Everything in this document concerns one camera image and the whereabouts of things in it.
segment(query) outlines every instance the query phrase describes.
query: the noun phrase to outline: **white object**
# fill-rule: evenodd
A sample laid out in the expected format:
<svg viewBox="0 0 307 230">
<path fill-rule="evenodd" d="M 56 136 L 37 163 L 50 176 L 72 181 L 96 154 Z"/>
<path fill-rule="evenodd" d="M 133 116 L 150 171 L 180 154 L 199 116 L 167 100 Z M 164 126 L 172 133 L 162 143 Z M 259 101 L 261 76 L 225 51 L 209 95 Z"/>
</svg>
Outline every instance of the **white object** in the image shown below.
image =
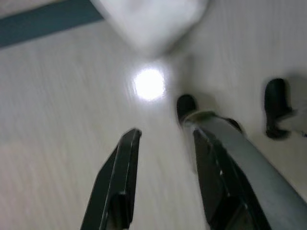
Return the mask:
<svg viewBox="0 0 307 230">
<path fill-rule="evenodd" d="M 203 15 L 208 0 L 91 0 L 98 11 L 146 55 L 157 56 Z"/>
</svg>

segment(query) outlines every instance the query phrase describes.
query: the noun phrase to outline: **white tile floor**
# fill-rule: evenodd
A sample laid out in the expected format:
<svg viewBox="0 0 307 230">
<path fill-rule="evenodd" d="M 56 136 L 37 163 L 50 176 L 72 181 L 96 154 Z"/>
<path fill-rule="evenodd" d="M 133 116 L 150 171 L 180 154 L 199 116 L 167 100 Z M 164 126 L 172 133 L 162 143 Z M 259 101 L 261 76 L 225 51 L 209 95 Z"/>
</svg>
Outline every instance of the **white tile floor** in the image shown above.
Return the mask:
<svg viewBox="0 0 307 230">
<path fill-rule="evenodd" d="M 143 136 L 130 229 L 208 229 L 176 122 L 182 92 L 238 120 L 307 200 L 307 141 L 267 139 L 261 108 L 270 76 L 305 68 L 306 12 L 303 0 L 216 0 L 158 60 L 106 22 L 0 50 L 0 229 L 78 229 L 99 168 L 131 127 Z M 163 73 L 162 97 L 137 94 L 144 69 Z"/>
</svg>

